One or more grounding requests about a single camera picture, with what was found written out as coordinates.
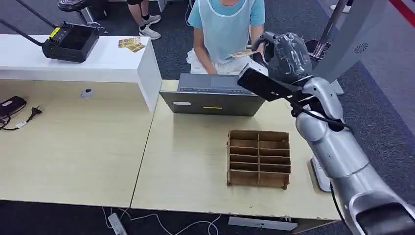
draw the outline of black stool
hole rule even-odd
[[[91,22],[94,22],[92,14],[89,10],[89,7],[93,4],[91,0],[59,0],[58,7],[61,11],[72,12],[76,11],[79,17],[81,17],[84,24],[88,24],[90,22],[85,19],[85,16],[82,14],[81,10],[85,9]]]

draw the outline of laptop keyboard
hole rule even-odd
[[[205,88],[180,88],[180,92],[208,92],[208,93],[224,93],[224,94],[252,94],[248,90],[230,90],[230,89],[205,89]]]

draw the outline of blue shirt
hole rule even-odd
[[[247,0],[239,0],[233,6],[225,6],[219,0],[209,0],[212,8],[219,14],[225,16],[231,16],[235,14],[241,7],[244,2]],[[189,24],[195,28],[202,29],[202,19],[199,14],[199,4],[196,0],[192,11],[190,12],[189,19],[187,20]],[[265,3],[264,0],[255,0],[251,8],[251,26],[259,26],[265,23]]]

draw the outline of small white sensor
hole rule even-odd
[[[91,97],[93,95],[93,90],[92,89],[85,89],[81,92],[81,98],[82,99],[88,99],[89,97]]]

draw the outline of speaker grille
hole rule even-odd
[[[359,45],[357,45],[355,48],[354,48],[354,53],[355,54],[361,54],[361,53],[363,53],[367,48],[369,47],[369,44],[368,43],[361,43],[361,44],[359,44]]]

